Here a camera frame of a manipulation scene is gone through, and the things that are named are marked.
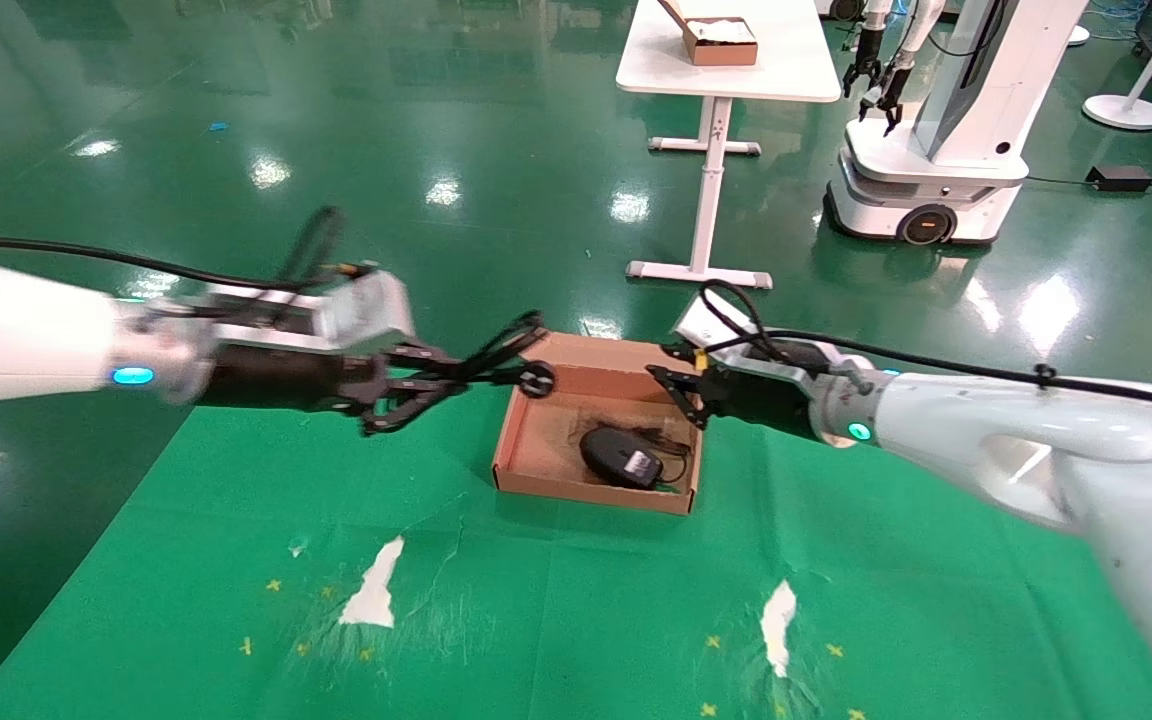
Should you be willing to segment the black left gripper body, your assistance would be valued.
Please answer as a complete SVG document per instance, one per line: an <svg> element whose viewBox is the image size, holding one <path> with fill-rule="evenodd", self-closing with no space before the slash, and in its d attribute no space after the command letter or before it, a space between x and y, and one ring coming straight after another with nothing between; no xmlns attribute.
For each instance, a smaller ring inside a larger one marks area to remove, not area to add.
<svg viewBox="0 0 1152 720"><path fill-rule="evenodd" d="M382 356L229 344L215 357L198 406L361 414L387 391L388 372Z"/></svg>

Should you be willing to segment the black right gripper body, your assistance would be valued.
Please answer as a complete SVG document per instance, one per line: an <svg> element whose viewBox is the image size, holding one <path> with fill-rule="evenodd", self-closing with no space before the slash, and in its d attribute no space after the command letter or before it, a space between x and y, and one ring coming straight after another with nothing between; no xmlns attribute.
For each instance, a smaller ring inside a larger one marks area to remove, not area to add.
<svg viewBox="0 0 1152 720"><path fill-rule="evenodd" d="M823 343L774 340L770 354L751 342L705 348L704 411L823 441L813 419L817 378L829 370Z"/></svg>

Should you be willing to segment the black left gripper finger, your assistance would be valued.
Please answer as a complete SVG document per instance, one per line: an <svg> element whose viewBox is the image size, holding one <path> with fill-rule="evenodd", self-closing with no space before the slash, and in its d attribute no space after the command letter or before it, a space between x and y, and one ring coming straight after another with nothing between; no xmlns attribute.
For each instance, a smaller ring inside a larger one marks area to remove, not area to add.
<svg viewBox="0 0 1152 720"><path fill-rule="evenodd" d="M361 400L361 434L374 437L397 432L449 397L470 389L470 382L444 378L397 378L370 389Z"/></svg>
<svg viewBox="0 0 1152 720"><path fill-rule="evenodd" d="M392 366L416 370L420 378L520 386L526 389L538 387L538 365L517 363L521 357L517 340L511 343L488 341L463 359L452 357L442 348L416 343L397 344L385 355Z"/></svg>

